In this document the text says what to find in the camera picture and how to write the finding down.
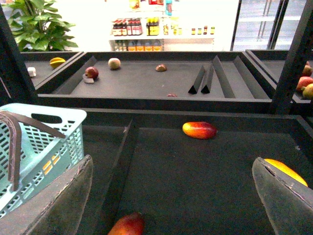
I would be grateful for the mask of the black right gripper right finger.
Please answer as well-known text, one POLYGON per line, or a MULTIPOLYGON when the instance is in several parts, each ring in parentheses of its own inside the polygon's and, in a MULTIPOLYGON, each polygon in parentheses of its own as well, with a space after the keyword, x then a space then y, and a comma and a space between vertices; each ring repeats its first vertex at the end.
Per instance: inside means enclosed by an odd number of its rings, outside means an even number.
POLYGON ((252 176, 276 235, 313 233, 313 190, 262 158, 255 159, 252 176))

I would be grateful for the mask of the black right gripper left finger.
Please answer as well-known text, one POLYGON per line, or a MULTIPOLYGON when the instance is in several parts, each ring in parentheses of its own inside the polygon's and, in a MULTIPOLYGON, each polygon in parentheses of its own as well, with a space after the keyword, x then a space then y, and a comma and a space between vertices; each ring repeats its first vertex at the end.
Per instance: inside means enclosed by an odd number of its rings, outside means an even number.
POLYGON ((92 184, 93 161, 85 156, 28 202, 0 220, 2 235, 76 234, 92 184))

